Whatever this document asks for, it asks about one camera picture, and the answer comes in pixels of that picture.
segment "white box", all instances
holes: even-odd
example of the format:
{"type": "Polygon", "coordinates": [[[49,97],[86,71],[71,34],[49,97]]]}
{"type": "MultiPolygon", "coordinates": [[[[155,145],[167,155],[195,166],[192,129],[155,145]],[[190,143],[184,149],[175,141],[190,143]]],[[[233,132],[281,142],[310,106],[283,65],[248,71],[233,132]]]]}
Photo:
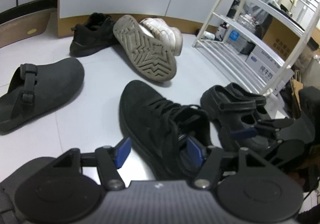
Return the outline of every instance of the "white box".
{"type": "Polygon", "coordinates": [[[271,53],[267,53],[259,46],[255,46],[252,53],[264,64],[266,64],[273,72],[277,72],[284,64],[284,60],[273,50],[271,53]]]}
{"type": "MultiPolygon", "coordinates": [[[[276,74],[270,67],[268,67],[260,58],[254,55],[253,52],[249,55],[246,60],[249,67],[252,68],[265,82],[272,79],[276,74]]],[[[286,84],[290,78],[293,76],[292,69],[286,69],[282,81],[286,84]]]]}

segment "white sneaker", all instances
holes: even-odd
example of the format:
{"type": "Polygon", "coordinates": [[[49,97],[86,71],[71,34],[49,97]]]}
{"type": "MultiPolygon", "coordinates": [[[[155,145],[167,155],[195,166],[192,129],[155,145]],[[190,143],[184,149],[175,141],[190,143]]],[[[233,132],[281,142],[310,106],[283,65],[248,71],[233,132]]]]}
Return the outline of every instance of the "white sneaker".
{"type": "Polygon", "coordinates": [[[150,30],[156,39],[162,41],[172,51],[173,55],[180,55],[183,39],[178,28],[169,27],[163,19],[159,18],[146,18],[140,24],[150,30]]]}

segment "black sneaker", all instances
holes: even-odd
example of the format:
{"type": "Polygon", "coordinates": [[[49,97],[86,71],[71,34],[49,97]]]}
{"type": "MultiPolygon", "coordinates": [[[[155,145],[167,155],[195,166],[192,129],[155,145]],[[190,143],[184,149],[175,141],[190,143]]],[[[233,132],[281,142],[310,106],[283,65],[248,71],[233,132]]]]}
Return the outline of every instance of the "black sneaker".
{"type": "Polygon", "coordinates": [[[71,28],[74,36],[70,45],[70,56],[88,56],[103,48],[119,44],[113,35],[114,24],[111,16],[93,13],[85,23],[71,28]]]}
{"type": "Polygon", "coordinates": [[[139,80],[124,88],[119,121],[157,180],[193,179],[212,145],[204,110],[173,103],[139,80]]]}

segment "yellow oval label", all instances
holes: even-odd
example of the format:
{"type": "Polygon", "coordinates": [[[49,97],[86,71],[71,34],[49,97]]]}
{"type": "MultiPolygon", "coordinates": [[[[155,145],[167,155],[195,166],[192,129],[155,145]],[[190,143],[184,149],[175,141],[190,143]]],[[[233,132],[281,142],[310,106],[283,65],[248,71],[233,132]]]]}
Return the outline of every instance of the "yellow oval label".
{"type": "Polygon", "coordinates": [[[28,32],[27,32],[27,34],[32,34],[32,33],[35,33],[37,31],[37,29],[32,29],[32,30],[29,30],[28,32]]]}

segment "white floor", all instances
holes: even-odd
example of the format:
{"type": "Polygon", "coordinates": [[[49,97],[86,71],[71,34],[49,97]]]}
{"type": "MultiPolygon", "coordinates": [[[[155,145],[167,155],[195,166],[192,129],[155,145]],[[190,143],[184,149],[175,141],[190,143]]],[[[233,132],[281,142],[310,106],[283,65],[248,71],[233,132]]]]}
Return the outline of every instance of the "white floor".
{"type": "MultiPolygon", "coordinates": [[[[57,37],[56,14],[45,33],[0,49],[0,96],[6,93],[14,71],[20,64],[37,65],[69,56],[72,37],[57,37]]],[[[199,104],[202,93],[213,85],[229,81],[191,44],[195,36],[183,35],[183,50],[177,60],[177,74],[164,84],[152,85],[166,98],[181,104],[199,104]]],[[[69,104],[26,123],[15,131],[0,135],[0,181],[27,161],[40,156],[59,156],[70,148],[93,152],[103,145],[115,145],[122,139],[118,124],[118,103],[122,90],[134,79],[145,81],[128,64],[121,46],[79,58],[84,66],[84,86],[69,104]]],[[[277,98],[268,100],[271,117],[279,116],[277,98]]],[[[212,142],[220,146],[217,131],[211,125],[212,142]]],[[[131,180],[152,179],[146,164],[132,151],[119,173],[126,185],[131,180]]],[[[98,181],[94,169],[85,174],[98,181]]]]}

